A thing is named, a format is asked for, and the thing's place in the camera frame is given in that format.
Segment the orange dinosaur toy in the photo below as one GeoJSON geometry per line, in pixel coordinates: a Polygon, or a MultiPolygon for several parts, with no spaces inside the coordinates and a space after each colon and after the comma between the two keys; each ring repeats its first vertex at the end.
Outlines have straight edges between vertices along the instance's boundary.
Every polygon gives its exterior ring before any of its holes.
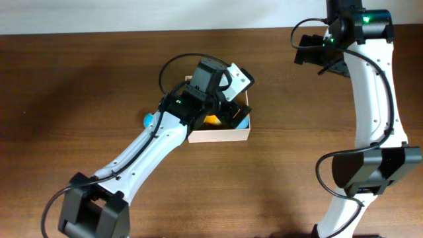
{"type": "Polygon", "coordinates": [[[222,125],[222,122],[216,115],[209,115],[204,118],[204,124],[211,126],[220,126],[222,125]]]}

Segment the blue ball toy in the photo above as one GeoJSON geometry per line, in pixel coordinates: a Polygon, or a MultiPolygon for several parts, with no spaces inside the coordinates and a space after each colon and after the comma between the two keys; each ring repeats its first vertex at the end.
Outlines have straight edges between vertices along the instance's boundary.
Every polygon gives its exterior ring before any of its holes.
{"type": "Polygon", "coordinates": [[[154,119],[154,113],[147,113],[143,118],[143,126],[148,128],[154,119]]]}

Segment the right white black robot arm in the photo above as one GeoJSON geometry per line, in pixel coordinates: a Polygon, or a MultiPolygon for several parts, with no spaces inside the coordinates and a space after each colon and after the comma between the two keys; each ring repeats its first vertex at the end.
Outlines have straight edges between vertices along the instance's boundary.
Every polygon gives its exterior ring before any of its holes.
{"type": "Polygon", "coordinates": [[[368,10],[361,0],[327,0],[324,35],[303,35],[294,44],[296,64],[352,82],[355,147],[328,154],[336,188],[313,237],[352,237],[367,207],[422,162],[397,108],[393,81],[394,26],[389,11],[368,10]]]}

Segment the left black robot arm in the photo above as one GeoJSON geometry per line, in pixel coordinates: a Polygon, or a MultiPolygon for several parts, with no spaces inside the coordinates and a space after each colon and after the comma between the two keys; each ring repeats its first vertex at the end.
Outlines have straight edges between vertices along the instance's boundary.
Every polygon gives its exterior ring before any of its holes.
{"type": "Polygon", "coordinates": [[[191,79],[164,94],[144,131],[93,176],[77,173],[64,192],[58,230],[67,237],[128,237],[130,204],[159,163],[207,116],[236,128],[251,111],[235,101],[254,84],[247,70],[202,58],[191,79]]]}

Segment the orange and blue duck toy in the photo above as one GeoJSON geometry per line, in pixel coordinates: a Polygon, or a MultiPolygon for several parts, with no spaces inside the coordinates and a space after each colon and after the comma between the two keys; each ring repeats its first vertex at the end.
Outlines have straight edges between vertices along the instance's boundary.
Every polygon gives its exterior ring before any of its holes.
{"type": "Polygon", "coordinates": [[[242,120],[242,122],[236,127],[236,129],[245,129],[245,128],[248,128],[249,127],[249,123],[250,123],[249,117],[246,116],[242,120]]]}

